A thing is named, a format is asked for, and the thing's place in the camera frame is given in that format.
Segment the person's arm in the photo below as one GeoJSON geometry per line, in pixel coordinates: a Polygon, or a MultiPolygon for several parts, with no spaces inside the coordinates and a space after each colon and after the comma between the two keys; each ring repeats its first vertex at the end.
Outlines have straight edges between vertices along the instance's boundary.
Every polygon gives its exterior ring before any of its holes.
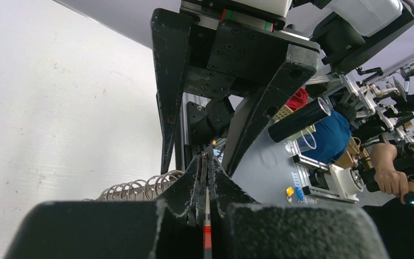
{"type": "Polygon", "coordinates": [[[396,146],[379,143],[370,153],[370,161],[375,168],[374,179],[384,193],[394,194],[401,198],[404,204],[404,195],[409,192],[407,175],[396,171],[393,161],[398,157],[396,146]]]}

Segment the white wall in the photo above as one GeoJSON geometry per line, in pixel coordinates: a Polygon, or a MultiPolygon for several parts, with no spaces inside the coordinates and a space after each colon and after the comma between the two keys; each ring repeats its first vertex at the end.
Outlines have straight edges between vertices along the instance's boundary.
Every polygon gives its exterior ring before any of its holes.
{"type": "Polygon", "coordinates": [[[37,203],[160,172],[155,94],[150,49],[51,0],[0,0],[0,257],[37,203]]]}

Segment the yellow object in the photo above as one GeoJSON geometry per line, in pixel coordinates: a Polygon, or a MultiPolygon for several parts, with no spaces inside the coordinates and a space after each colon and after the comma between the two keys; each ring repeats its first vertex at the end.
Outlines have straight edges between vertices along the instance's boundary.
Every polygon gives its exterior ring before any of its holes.
{"type": "Polygon", "coordinates": [[[286,195],[291,196],[293,194],[294,194],[293,187],[288,187],[288,189],[286,189],[286,195]]]}

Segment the red stripe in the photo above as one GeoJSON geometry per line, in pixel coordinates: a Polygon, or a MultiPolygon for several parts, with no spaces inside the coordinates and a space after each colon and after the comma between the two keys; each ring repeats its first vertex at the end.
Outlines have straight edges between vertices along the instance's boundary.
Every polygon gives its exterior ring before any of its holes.
{"type": "Polygon", "coordinates": [[[204,226],[204,249],[212,249],[212,228],[204,226]]]}
{"type": "Polygon", "coordinates": [[[226,12],[227,12],[227,10],[224,9],[223,10],[223,14],[222,14],[222,21],[224,21],[224,19],[226,18],[226,12]]]}

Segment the gray panel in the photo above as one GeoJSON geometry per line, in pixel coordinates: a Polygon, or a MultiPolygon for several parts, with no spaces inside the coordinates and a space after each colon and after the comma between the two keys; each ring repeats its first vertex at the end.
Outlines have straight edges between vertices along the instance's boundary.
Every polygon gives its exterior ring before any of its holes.
{"type": "Polygon", "coordinates": [[[181,0],[54,0],[110,29],[151,47],[150,19],[156,8],[179,12],[181,0]]]}
{"type": "MultiPolygon", "coordinates": [[[[297,144],[292,141],[275,143],[266,128],[240,161],[232,180],[255,200],[261,203],[287,205],[286,189],[309,185],[307,170],[293,162],[293,154],[298,154],[297,144]]],[[[298,196],[293,194],[293,204],[298,196]]],[[[316,204],[314,198],[305,196],[305,202],[316,204]]]]}

